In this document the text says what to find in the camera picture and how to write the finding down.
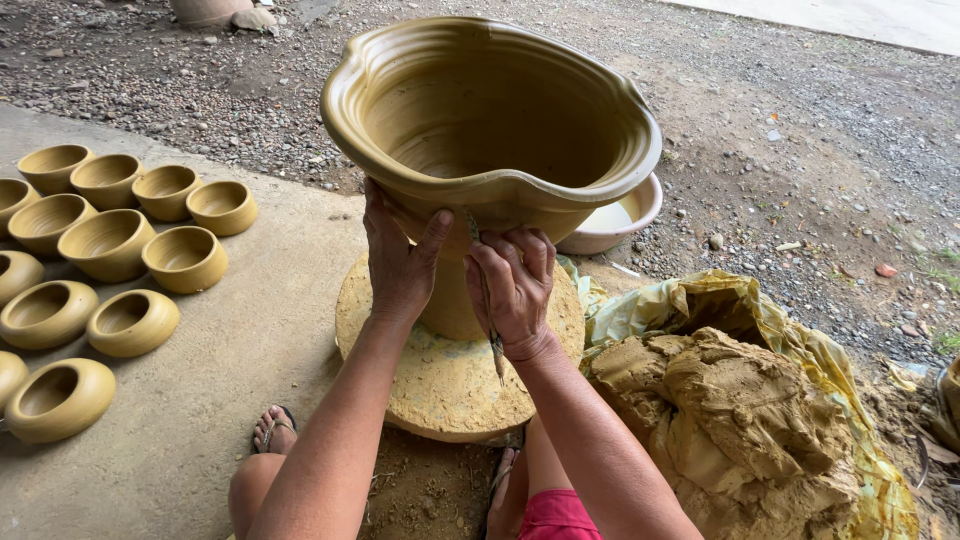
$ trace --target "small clay bowl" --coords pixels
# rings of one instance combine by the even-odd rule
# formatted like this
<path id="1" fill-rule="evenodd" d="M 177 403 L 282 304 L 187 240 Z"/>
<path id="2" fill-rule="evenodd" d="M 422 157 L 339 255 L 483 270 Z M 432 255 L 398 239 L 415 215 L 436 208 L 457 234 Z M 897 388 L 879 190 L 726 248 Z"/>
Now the small clay bowl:
<path id="1" fill-rule="evenodd" d="M 27 364 L 14 353 L 0 351 L 0 412 L 13 392 L 30 376 Z"/>
<path id="2" fill-rule="evenodd" d="M 22 251 L 0 251 L 0 307 L 43 282 L 43 265 Z"/>
<path id="3" fill-rule="evenodd" d="M 207 290 L 226 274 L 227 252 L 217 237 L 202 227 L 175 227 L 143 247 L 143 261 L 156 282 L 173 292 Z"/>
<path id="4" fill-rule="evenodd" d="M 95 280 L 125 282 L 147 273 L 140 251 L 154 236 L 142 213 L 108 210 L 67 229 L 57 250 Z"/>
<path id="5" fill-rule="evenodd" d="M 93 425 L 113 401 L 110 369 L 87 358 L 67 358 L 36 370 L 7 402 L 7 428 L 27 443 L 49 443 Z"/>
<path id="6" fill-rule="evenodd" d="M 15 213 L 39 200 L 32 185 L 18 178 L 0 178 L 0 238 L 10 236 L 7 223 Z"/>
<path id="7" fill-rule="evenodd" d="M 86 323 L 94 349 L 118 358 L 140 356 L 173 334 L 180 311 L 173 300 L 146 289 L 122 292 L 102 303 Z"/>
<path id="8" fill-rule="evenodd" d="M 0 311 L 0 337 L 20 349 L 48 349 L 84 333 L 100 305 L 97 293 L 80 282 L 46 282 L 30 287 Z"/>
<path id="9" fill-rule="evenodd" d="M 97 214 L 80 195 L 44 197 L 20 209 L 7 224 L 10 235 L 38 255 L 56 255 L 60 236 L 70 227 Z"/>
<path id="10" fill-rule="evenodd" d="M 190 217 L 186 197 L 204 185 L 197 171 L 180 165 L 158 167 L 133 182 L 133 195 L 147 213 L 160 221 Z"/>
<path id="11" fill-rule="evenodd" d="M 250 188 L 233 180 L 194 189 L 186 198 L 186 207 L 197 225 L 217 236 L 242 233 L 256 220 Z"/>
<path id="12" fill-rule="evenodd" d="M 28 154 L 16 164 L 16 170 L 44 195 L 73 193 L 70 174 L 94 158 L 85 146 L 62 144 Z"/>
<path id="13" fill-rule="evenodd" d="M 70 183 L 97 210 L 135 209 L 133 182 L 145 169 L 129 154 L 110 154 L 90 160 L 74 169 Z"/>

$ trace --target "red shorts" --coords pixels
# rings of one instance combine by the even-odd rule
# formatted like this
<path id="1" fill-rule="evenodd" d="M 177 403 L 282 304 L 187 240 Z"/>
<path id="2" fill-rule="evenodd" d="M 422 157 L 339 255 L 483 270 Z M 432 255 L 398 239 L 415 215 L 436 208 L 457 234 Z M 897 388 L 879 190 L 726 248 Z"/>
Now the red shorts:
<path id="1" fill-rule="evenodd" d="M 572 489 L 547 489 L 527 501 L 516 540 L 603 540 Z"/>

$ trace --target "left hand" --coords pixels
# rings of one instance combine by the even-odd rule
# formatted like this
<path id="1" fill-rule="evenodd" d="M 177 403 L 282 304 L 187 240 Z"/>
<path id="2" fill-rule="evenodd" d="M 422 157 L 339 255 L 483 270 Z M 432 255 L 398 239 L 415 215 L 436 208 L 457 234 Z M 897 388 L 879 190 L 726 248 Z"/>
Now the left hand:
<path id="1" fill-rule="evenodd" d="M 364 181 L 367 210 L 363 225 L 370 244 L 371 318 L 413 325 L 433 293 L 437 255 L 453 224 L 453 212 L 442 209 L 426 225 L 416 246 L 400 230 L 383 205 L 383 191 Z"/>

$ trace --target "right hand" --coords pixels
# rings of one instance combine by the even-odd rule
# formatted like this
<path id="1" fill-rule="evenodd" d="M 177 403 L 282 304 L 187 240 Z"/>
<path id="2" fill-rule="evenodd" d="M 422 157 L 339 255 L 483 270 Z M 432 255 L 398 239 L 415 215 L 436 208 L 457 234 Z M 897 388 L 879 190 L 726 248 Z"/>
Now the right hand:
<path id="1" fill-rule="evenodd" d="M 557 248 L 540 229 L 517 227 L 503 235 L 480 234 L 464 257 L 467 291 L 477 321 L 488 332 L 490 318 L 503 340 L 503 353 L 513 363 L 534 357 L 556 339 L 546 324 L 546 306 L 553 290 L 553 265 Z M 516 245 L 523 251 L 517 252 Z M 490 290 L 490 317 L 484 300 L 480 270 Z"/>

